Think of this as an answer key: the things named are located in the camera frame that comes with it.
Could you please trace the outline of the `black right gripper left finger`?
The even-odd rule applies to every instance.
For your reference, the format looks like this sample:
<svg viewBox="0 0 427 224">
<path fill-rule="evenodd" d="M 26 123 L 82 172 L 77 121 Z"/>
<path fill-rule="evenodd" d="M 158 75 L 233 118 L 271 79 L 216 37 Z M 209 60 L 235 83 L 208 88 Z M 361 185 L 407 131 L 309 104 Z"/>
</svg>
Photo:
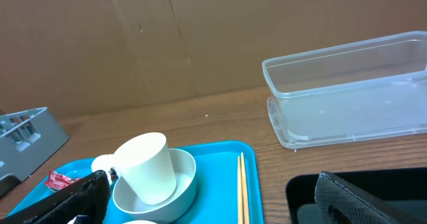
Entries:
<svg viewBox="0 0 427 224">
<path fill-rule="evenodd" d="M 1 220 L 1 224 L 101 224 L 111 187 L 104 171 L 96 171 L 60 191 Z"/>
</svg>

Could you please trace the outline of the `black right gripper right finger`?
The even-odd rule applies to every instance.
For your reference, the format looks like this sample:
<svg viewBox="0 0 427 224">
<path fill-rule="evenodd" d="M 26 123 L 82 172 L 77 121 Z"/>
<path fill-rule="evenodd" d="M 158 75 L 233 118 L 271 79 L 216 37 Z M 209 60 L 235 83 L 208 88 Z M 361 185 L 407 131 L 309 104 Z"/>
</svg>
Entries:
<svg viewBox="0 0 427 224">
<path fill-rule="evenodd" d="M 318 176 L 314 199 L 323 223 L 426 224 L 327 171 Z"/>
</svg>

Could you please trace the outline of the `white plastic cup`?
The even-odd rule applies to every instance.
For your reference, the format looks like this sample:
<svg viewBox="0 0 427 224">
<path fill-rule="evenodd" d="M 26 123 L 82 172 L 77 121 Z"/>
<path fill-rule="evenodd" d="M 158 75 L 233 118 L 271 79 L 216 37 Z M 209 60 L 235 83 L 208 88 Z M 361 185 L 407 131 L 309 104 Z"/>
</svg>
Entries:
<svg viewBox="0 0 427 224">
<path fill-rule="evenodd" d="M 177 186 L 166 136 L 152 132 L 126 141 L 113 154 L 113 166 L 148 205 L 168 199 Z"/>
</svg>

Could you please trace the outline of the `grey-white small bowl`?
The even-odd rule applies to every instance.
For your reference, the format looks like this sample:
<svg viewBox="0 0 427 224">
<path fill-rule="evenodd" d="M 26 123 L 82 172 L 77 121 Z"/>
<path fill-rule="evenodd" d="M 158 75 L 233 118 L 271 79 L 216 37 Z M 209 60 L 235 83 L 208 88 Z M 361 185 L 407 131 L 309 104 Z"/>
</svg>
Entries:
<svg viewBox="0 0 427 224">
<path fill-rule="evenodd" d="M 120 177 L 113 188 L 114 205 L 136 220 L 154 223 L 171 223 L 180 218 L 191 206 L 196 194 L 196 162 L 190 153 L 182 149 L 170 149 L 177 187 L 164 202 L 156 205 L 143 203 L 131 187 Z"/>
</svg>

